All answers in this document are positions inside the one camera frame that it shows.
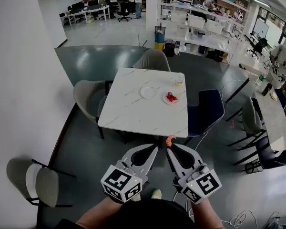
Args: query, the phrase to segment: fluorescent light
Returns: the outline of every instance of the fluorescent light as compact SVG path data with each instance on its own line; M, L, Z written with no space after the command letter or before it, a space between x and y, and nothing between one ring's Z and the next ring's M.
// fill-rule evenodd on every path
M264 3L264 2L261 2L261 1L259 1L259 0L254 0L254 1L257 2L257 3L263 4L263 5L265 5L266 7L269 7L269 8L270 8L270 6L269 6L268 4L266 4L266 3Z

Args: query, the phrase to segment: plate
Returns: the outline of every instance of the plate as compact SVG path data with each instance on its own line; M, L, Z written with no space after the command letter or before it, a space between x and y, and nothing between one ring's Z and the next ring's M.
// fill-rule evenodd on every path
M141 96L145 99L150 99L157 96L157 90L150 86L142 87Z
M180 101L180 96L179 96L178 94L173 93L173 92L171 92L171 93L172 93L174 96L177 97L177 100L176 100L176 101L173 101L173 102L169 101L169 100L166 98L168 92L165 92L165 93L163 94L163 100L164 100L164 102L165 102L166 104L169 104L169 105L175 105L175 104L179 103L179 101Z
M274 101L276 101L277 100L277 95L276 95L276 93L271 93L270 94L270 96L271 96L271 98L274 100Z

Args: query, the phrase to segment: dark green floor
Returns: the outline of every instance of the dark green floor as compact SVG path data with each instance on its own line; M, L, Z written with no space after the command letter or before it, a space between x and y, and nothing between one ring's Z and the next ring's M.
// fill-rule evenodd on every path
M94 46L66 47L56 49L60 61L71 82L78 80L111 80L119 67L131 67L140 58L144 49L138 47L111 47L97 49ZM203 89L218 89L230 80L245 80L243 72L236 67L228 67L213 60L181 53L180 56L168 58L173 72L185 74L187 100L189 105L198 104L198 92ZM227 99L241 82L232 82L225 87L224 99ZM232 101L225 106L225 118L238 110L252 89L245 87ZM227 147L227 144L245 137L239 123L240 117L234 118L235 128L231 122L222 120L211 129L199 145L197 151L209 167L213 167L223 187L210 197L210 201L222 220L230 220L243 210L251 209L262 228L273 211L286 215L286 167L265 170L261 173L247 175L241 172L243 166L234 167L232 163L254 151L250 148L236 151L241 145ZM115 164L124 153L132 147L146 144L144 138L138 138L130 144L123 143L121 138L110 129L104 128L105 140L100 138L97 126L90 122L81 111L78 111L63 141L55 167L75 174L76 180L65 180L61 183L61 193L73 204L72 208L45 208L42 214L43 224L48 228L66 218L76 221L88 209L104 197L100 180L110 164ZM193 138L188 144L195 148L200 138ZM172 200L175 188L172 186L174 174L171 172L165 157L165 149L160 150L148 174L150 185L142 192L146 198L155 188L161 189L163 199ZM178 195L176 201L184 205L185 198ZM255 228L254 219L247 216L241 228Z

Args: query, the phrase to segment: shoe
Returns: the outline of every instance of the shoe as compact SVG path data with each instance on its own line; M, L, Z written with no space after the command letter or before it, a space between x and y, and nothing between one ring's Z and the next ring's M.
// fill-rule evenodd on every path
M140 193L138 193L137 195L135 195L131 200L134 201L134 202L140 201L140 200L141 200Z
M161 199L161 198L162 198L161 190L160 190L160 189L156 189L156 190L153 192L152 198Z

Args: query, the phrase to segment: white robot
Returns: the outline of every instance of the white robot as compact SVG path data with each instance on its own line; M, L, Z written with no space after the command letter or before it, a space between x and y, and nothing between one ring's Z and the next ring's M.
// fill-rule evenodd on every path
M125 203L141 192L158 150L156 144L130 149L115 166L109 167L101 179L105 193L114 201ZM193 203L200 203L221 188L215 171L210 170L191 148L170 144L167 158L172 171L176 173L174 186Z

